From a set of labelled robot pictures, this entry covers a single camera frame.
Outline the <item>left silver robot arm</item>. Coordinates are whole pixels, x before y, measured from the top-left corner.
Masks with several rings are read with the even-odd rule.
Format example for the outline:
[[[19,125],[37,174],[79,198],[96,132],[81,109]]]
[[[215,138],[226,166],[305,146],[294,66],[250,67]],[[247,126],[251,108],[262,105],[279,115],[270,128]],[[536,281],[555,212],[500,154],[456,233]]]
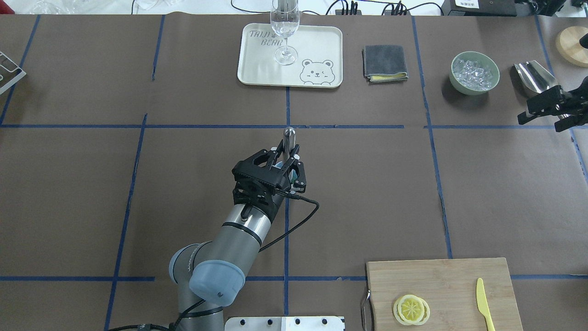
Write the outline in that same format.
[[[187,245],[170,260],[179,316],[172,331],[222,331],[223,309],[244,287],[282,202],[306,190],[299,145],[281,141],[238,161],[232,170],[233,207],[212,241]]]

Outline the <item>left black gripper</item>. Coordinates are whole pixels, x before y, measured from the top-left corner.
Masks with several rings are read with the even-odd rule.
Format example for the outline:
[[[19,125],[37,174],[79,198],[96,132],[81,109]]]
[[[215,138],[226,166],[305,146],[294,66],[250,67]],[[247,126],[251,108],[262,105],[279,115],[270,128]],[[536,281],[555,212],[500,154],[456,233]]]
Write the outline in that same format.
[[[294,157],[299,150],[300,145],[298,144],[292,148],[284,147],[283,156],[287,156],[287,158],[282,161],[281,171],[296,172],[296,176],[293,176],[293,191],[303,194],[307,185],[305,169],[302,161],[297,161]],[[256,208],[273,223],[284,199],[277,192],[287,190],[288,185],[285,183],[271,186],[248,177],[235,178],[235,186],[232,191],[233,204],[249,205]]]

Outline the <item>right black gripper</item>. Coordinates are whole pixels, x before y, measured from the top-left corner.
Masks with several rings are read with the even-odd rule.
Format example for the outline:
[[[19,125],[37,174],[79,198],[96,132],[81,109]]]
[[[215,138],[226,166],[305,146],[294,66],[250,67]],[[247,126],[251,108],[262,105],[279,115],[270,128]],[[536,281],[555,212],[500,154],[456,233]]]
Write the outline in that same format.
[[[566,103],[568,114],[564,113]],[[525,125],[538,117],[551,115],[560,117],[554,124],[556,132],[583,126],[588,123],[588,76],[576,89],[567,92],[561,86],[553,86],[529,98],[526,104],[527,111],[517,116],[520,125]]]

